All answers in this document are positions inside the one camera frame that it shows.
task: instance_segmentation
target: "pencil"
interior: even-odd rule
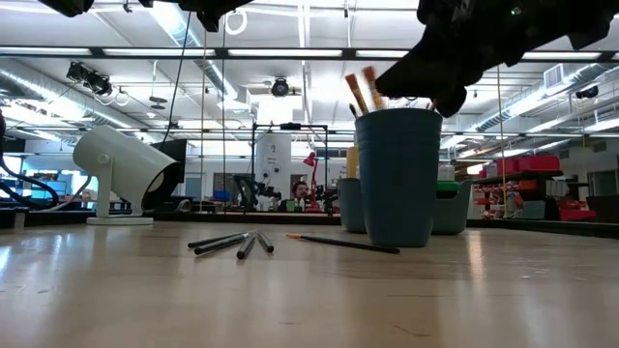
[[[207,239],[207,240],[201,240],[201,241],[197,241],[197,242],[191,242],[187,244],[187,247],[190,248],[194,248],[194,247],[202,247],[202,246],[206,246],[207,244],[211,244],[214,242],[218,242],[220,240],[224,240],[224,239],[228,239],[230,237],[234,237],[234,236],[240,236],[243,233],[235,233],[235,234],[231,234],[231,235],[227,235],[227,236],[221,236],[221,237],[217,237],[217,238],[211,238],[211,239]]]
[[[234,236],[234,237],[230,237],[224,240],[220,240],[214,243],[211,243],[209,245],[206,246],[199,246],[197,248],[195,248],[193,250],[193,252],[196,255],[201,255],[203,253],[209,252],[209,251],[215,251],[215,250],[219,250],[221,248],[224,247],[230,247],[230,246],[234,246],[236,244],[239,244],[241,242],[243,242],[247,237],[248,237],[249,233],[245,233],[242,235],[238,235],[238,236]]]
[[[273,252],[273,250],[275,250],[275,247],[271,244],[271,241],[269,241],[264,233],[257,232],[256,234],[258,235],[258,242],[260,242],[262,247],[264,247],[267,252]]]
[[[239,251],[236,252],[236,257],[239,260],[243,260],[248,257],[248,255],[250,255],[251,248],[253,247],[253,242],[255,242],[255,235],[250,234],[250,236],[247,237],[241,245],[241,248],[239,248]]]
[[[348,87],[350,87],[350,91],[352,95],[355,96],[355,100],[359,105],[359,109],[361,110],[361,114],[365,115],[369,113],[368,106],[366,105],[366,101],[364,100],[364,96],[361,94],[361,89],[359,88],[359,81],[357,81],[357,76],[354,73],[346,76],[346,83],[348,83]]]
[[[327,239],[327,238],[308,237],[308,236],[304,236],[300,234],[287,234],[286,237],[292,238],[292,239],[302,239],[306,241],[318,242],[318,243],[328,244],[332,246],[354,247],[354,248],[359,248],[359,249],[364,249],[364,250],[380,251],[380,252],[387,252],[387,253],[392,253],[392,254],[399,253],[399,249],[396,247],[371,246],[371,245],[365,245],[365,244],[360,244],[360,243],[332,240],[332,239]]]
[[[385,108],[385,103],[382,99],[380,99],[380,94],[376,89],[376,71],[373,66],[369,66],[364,68],[364,76],[366,77],[366,82],[369,86],[369,91],[371,92],[372,100],[374,101],[374,107],[380,110]]]
[[[350,108],[350,112],[352,112],[352,115],[355,116],[355,120],[358,119],[359,115],[357,115],[357,109],[355,108],[355,105],[350,103],[348,107]]]

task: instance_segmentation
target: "red lamp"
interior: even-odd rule
[[[316,153],[311,152],[306,159],[303,159],[303,163],[313,167],[311,173],[311,205],[309,208],[306,208],[306,212],[320,213],[320,209],[316,203],[316,169],[318,168],[318,157]]]

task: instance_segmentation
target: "gray cup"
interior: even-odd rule
[[[364,207],[359,179],[338,180],[339,217],[343,228],[352,233],[366,233]]]
[[[374,244],[426,246],[441,125],[437,113],[414,108],[379,110],[355,122],[364,217]]]

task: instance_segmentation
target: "wooden table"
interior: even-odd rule
[[[204,257],[258,227],[276,246]],[[619,242],[469,230],[400,255],[338,227],[156,222],[0,236],[0,347],[617,347]]]

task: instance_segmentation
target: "white lamp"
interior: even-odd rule
[[[152,224],[153,219],[141,217],[141,212],[157,207],[178,184],[179,162],[110,126],[95,127],[82,136],[74,162],[99,179],[97,217],[89,217],[89,224]],[[109,214],[111,192],[132,203],[131,216]]]

